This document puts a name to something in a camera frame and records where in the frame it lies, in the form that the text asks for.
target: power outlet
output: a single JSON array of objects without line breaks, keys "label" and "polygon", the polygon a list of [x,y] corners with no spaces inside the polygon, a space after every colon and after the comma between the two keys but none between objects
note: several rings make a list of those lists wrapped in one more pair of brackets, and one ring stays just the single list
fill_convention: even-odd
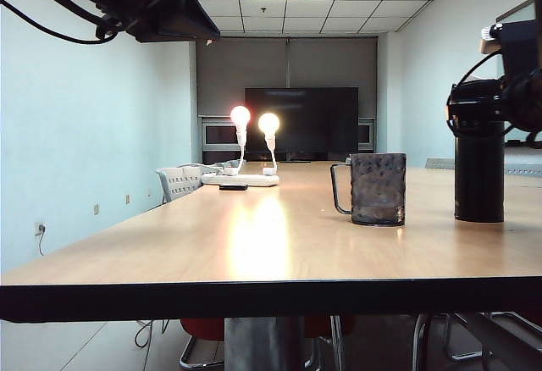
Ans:
[{"label": "power outlet", "polygon": [[39,236],[43,232],[41,228],[45,227],[45,224],[42,221],[36,221],[34,223],[34,235]]}]

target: floor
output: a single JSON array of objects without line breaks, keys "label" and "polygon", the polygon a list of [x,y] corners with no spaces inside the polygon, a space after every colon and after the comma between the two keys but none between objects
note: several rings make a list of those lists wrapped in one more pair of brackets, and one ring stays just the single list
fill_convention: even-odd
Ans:
[{"label": "floor", "polygon": [[[533,344],[542,346],[526,330],[507,320],[507,328],[519,333]],[[10,324],[2,322],[2,371],[109,371],[143,370],[179,371],[178,360],[188,336],[180,323],[172,320],[165,333],[161,321],[153,325],[152,344],[147,349],[134,343],[140,328],[137,322],[107,322],[86,324]],[[356,328],[346,337],[346,366],[350,370],[407,371],[411,367],[413,316],[359,316]],[[429,371],[478,371],[480,362],[454,363],[442,351],[443,319],[436,318],[429,337]],[[148,329],[139,336],[142,343]],[[463,328],[454,328],[452,349],[477,350],[476,340]],[[224,346],[198,341],[191,361],[223,359]],[[333,370],[330,349],[325,352],[325,366]],[[506,370],[497,363],[492,371]]]}]

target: wall socket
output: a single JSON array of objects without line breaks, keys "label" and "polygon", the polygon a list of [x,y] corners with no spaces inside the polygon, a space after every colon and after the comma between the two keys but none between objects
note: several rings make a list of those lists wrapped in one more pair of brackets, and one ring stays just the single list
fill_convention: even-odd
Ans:
[{"label": "wall socket", "polygon": [[45,224],[42,221],[36,221],[34,223],[34,235],[36,236],[41,235],[41,230],[40,230],[41,225],[45,227]]}]

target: lamp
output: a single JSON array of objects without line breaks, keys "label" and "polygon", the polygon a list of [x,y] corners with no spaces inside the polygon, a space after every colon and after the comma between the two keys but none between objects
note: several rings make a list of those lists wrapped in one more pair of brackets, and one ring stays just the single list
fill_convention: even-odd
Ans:
[{"label": "lamp", "polygon": [[226,169],[226,173],[238,174],[241,171],[243,158],[245,157],[246,125],[251,119],[251,113],[245,106],[237,106],[231,110],[230,117],[235,124],[235,129],[237,131],[237,143],[239,144],[239,147],[241,147],[241,160],[239,161],[239,167],[237,169],[232,169],[229,172]]},{"label": "lamp", "polygon": [[268,146],[268,150],[271,151],[271,158],[273,159],[272,168],[263,168],[263,174],[273,175],[277,173],[277,162],[274,158],[274,149],[275,149],[275,132],[280,127],[279,117],[273,113],[265,113],[260,117],[260,120],[257,122],[257,126],[265,135],[265,143]]}]

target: table edge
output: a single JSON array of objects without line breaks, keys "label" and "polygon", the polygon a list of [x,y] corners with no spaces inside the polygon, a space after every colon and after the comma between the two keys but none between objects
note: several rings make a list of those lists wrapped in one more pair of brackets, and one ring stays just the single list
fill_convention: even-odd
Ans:
[{"label": "table edge", "polygon": [[15,323],[538,310],[542,276],[2,285]]}]

